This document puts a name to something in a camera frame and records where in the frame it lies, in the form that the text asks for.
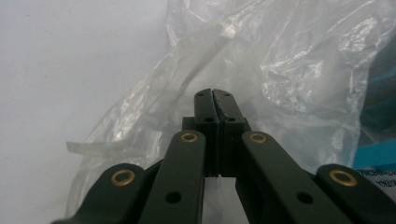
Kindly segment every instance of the plastic bag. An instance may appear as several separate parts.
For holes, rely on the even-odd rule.
[[[169,2],[173,47],[94,128],[67,216],[99,175],[160,160],[203,89],[231,92],[253,130],[271,134],[307,171],[351,165],[368,68],[396,25],[389,1]],[[207,179],[204,223],[248,223],[234,180]]]

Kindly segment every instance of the crumpled plastic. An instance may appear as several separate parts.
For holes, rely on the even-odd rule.
[[[203,89],[232,93],[253,130],[271,134],[307,171],[350,166],[375,55],[395,33],[388,1],[169,1],[172,48],[93,129],[66,215],[99,175],[163,158]],[[204,223],[248,223],[231,178],[205,182]]]

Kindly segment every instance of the white surface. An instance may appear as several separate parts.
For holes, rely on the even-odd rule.
[[[166,1],[0,0],[0,223],[64,216],[83,141],[166,53]]]

